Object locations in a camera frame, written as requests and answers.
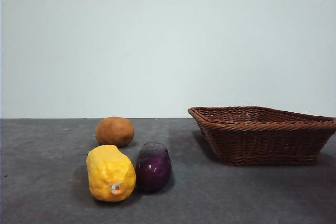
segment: basket rim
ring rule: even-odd
[[[199,109],[223,110],[223,109],[266,109],[273,112],[288,113],[299,118],[309,118],[309,120],[288,120],[288,121],[221,121],[209,119],[199,112]],[[336,119],[326,116],[316,116],[301,114],[283,110],[276,110],[261,106],[226,106],[226,107],[191,107],[188,113],[200,124],[213,130],[232,130],[232,131],[266,131],[266,130],[334,130],[336,131]]]

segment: gray surface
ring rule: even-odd
[[[1,223],[335,223],[335,135],[316,166],[231,167],[193,119],[132,119],[121,151],[134,164],[146,141],[162,142],[173,177],[157,194],[109,203],[90,195],[85,167],[98,121],[2,120]]]

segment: brown potato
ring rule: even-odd
[[[128,145],[133,138],[133,124],[126,118],[111,116],[101,120],[96,127],[96,140],[100,144],[123,147]]]

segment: wicker basket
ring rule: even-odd
[[[228,165],[315,165],[336,119],[257,106],[193,107],[189,114]]]

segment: purple eggplant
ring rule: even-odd
[[[135,173],[140,190],[146,193],[161,190],[168,183],[171,174],[167,148],[158,142],[145,143],[136,160]]]

